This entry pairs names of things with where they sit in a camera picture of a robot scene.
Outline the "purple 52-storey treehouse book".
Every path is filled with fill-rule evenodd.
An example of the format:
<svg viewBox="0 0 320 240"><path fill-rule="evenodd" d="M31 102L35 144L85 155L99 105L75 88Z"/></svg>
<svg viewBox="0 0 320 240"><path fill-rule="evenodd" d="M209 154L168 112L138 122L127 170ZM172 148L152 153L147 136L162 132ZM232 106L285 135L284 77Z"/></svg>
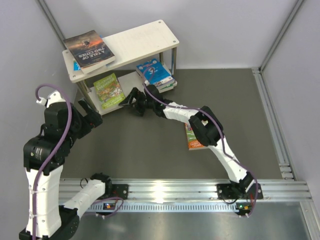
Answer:
<svg viewBox="0 0 320 240"><path fill-rule="evenodd" d="M161 86L158 86L157 87L157 89L159 90L159 89L163 89L163 88L165 88L165 87L168 87L168 86L170 86L170 85L173 85L174 87L176 87L177 86L177 81L175 80L175 81L173 81L172 83L168 83L168 84L166 84L166 85L161 85Z"/></svg>

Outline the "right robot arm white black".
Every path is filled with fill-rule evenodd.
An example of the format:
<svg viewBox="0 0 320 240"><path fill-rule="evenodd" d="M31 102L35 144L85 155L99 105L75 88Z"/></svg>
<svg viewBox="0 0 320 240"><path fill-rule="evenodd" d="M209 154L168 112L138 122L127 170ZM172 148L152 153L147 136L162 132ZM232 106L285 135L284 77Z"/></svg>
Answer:
<svg viewBox="0 0 320 240"><path fill-rule="evenodd" d="M219 198L245 199L259 193L259 184L252 172L237 159L229 147L223 126L208 106L201 108L187 107L163 98L153 85L144 87L144 91L134 87L129 95L119 103L122 107L133 108L135 114L143 116L147 109L162 118L189 124L200 144L211 150L230 180L227 190L221 190Z"/></svg>

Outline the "orange 78-storey treehouse book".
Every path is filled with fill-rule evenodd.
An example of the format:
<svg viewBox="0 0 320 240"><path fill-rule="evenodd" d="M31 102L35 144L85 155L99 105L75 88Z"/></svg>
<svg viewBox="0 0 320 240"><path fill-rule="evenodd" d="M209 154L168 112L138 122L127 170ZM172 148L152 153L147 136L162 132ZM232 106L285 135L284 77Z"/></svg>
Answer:
<svg viewBox="0 0 320 240"><path fill-rule="evenodd" d="M202 145L196 138L195 133L193 132L189 123L185 123L185 132L187 138L188 149L192 150L202 150L205 149L206 146Z"/></svg>

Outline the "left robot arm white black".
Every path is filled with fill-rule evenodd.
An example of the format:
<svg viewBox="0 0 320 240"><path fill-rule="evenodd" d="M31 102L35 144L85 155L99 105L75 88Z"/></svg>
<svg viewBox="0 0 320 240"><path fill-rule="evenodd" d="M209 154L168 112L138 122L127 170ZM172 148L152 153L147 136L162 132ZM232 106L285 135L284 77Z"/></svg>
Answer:
<svg viewBox="0 0 320 240"><path fill-rule="evenodd" d="M113 194L112 180L93 174L87 184L67 202L59 203L60 178L66 157L76 140L102 124L102 116L81 99L83 116L59 91L37 103L45 106L40 133L23 147L23 167L29 188L29 217L21 240L69 240L80 219L96 201Z"/></svg>

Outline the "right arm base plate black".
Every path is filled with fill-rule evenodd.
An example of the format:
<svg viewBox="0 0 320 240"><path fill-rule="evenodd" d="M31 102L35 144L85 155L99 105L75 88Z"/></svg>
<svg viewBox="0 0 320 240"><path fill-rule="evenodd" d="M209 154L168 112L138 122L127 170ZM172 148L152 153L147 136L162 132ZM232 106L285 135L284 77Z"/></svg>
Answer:
<svg viewBox="0 0 320 240"><path fill-rule="evenodd" d="M216 185L218 199L220 200L248 200L250 197L262 200L264 198L261 185L255 183L248 189L240 188L235 183L220 183Z"/></svg>

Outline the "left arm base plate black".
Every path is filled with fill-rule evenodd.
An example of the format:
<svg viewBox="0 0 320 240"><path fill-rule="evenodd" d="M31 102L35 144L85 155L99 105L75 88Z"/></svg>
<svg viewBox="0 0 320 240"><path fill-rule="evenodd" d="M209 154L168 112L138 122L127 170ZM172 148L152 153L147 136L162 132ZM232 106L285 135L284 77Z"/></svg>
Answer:
<svg viewBox="0 0 320 240"><path fill-rule="evenodd" d="M129 185L128 184L112 184L112 187L107 186L105 193L98 198L103 200L107 198L120 197L124 200L128 199Z"/></svg>

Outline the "lime green book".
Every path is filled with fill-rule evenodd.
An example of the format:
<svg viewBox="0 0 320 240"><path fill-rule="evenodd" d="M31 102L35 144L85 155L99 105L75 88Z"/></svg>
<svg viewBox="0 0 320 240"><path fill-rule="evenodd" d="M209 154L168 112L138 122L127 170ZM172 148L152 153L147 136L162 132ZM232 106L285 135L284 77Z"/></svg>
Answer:
<svg viewBox="0 0 320 240"><path fill-rule="evenodd" d="M114 73L94 82L93 86L103 110L117 106L126 98Z"/></svg>

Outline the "blue back-cover book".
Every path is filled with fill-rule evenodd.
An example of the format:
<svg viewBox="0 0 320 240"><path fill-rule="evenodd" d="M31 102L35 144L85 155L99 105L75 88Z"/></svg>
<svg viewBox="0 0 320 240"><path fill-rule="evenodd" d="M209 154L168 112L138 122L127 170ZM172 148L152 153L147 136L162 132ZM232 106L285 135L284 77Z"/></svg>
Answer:
<svg viewBox="0 0 320 240"><path fill-rule="evenodd" d="M156 58L136 66L136 71L142 78L142 82L148 80L156 87L167 85L175 81L164 65Z"/></svg>

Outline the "green 104-storey treehouse book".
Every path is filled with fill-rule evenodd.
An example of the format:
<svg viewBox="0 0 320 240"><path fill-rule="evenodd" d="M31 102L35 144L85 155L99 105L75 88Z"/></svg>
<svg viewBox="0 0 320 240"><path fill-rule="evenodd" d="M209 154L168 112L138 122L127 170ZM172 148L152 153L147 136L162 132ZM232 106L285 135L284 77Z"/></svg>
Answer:
<svg viewBox="0 0 320 240"><path fill-rule="evenodd" d="M158 91L159 91L159 93L164 93L164 92L167 92L167 91L172 90L173 88L174 88L173 85L169 85L169 86L167 86L167 87L164 87L164 88L162 88L162 89L159 89Z"/></svg>

